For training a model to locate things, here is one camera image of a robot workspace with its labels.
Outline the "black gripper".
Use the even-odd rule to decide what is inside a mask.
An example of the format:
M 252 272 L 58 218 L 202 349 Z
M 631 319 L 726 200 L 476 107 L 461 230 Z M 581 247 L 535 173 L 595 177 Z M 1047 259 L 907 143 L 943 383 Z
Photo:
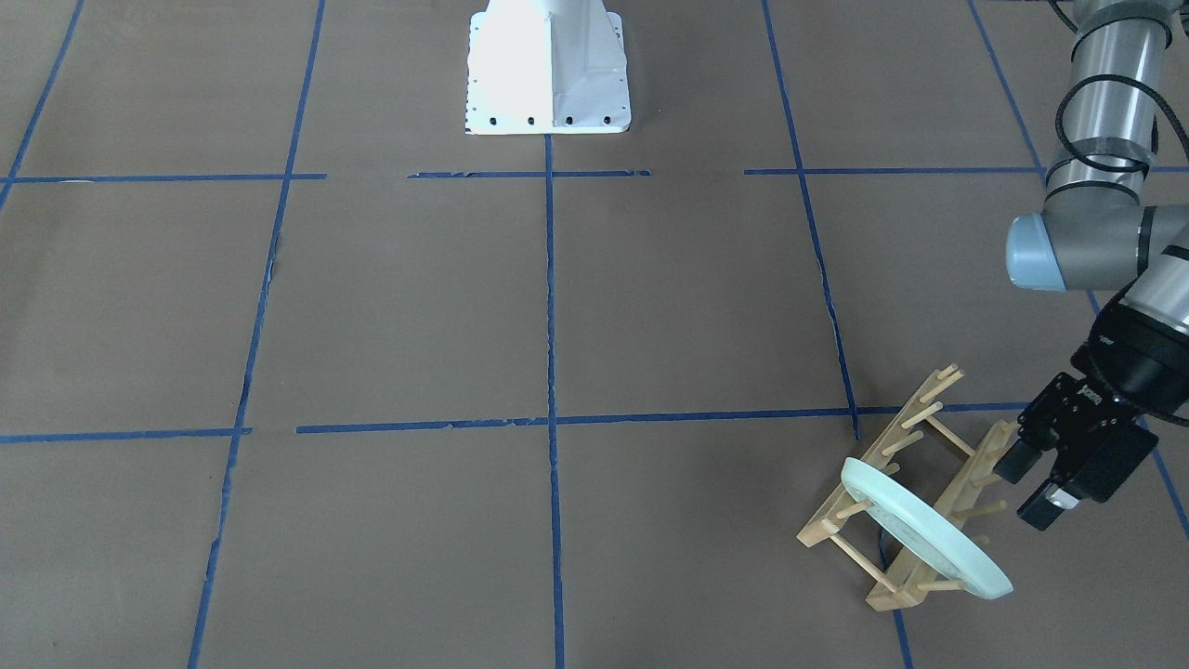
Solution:
M 1056 453 L 1052 471 L 1015 516 L 1046 531 L 1089 499 L 1103 504 L 1155 452 L 1155 433 L 1141 415 L 1185 427 L 1185 333 L 1113 297 L 1097 314 L 1071 364 L 1080 378 L 1059 373 L 1018 416 L 1018 438 L 994 465 L 1002 481 L 1020 482 Z

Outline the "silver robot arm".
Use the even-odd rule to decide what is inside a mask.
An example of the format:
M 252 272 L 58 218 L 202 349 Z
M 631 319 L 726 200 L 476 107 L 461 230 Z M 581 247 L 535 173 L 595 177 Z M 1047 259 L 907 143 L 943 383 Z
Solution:
M 1018 418 L 995 474 L 1018 482 L 1043 454 L 1052 471 L 1018 517 L 1044 531 L 1078 503 L 1108 501 L 1155 452 L 1141 416 L 1185 425 L 1185 206 L 1143 206 L 1164 114 L 1165 52 L 1182 1 L 1076 1 L 1071 81 L 1053 112 L 1059 147 L 1040 212 L 1008 231 L 1009 279 L 1032 291 L 1112 291 L 1084 342 Z

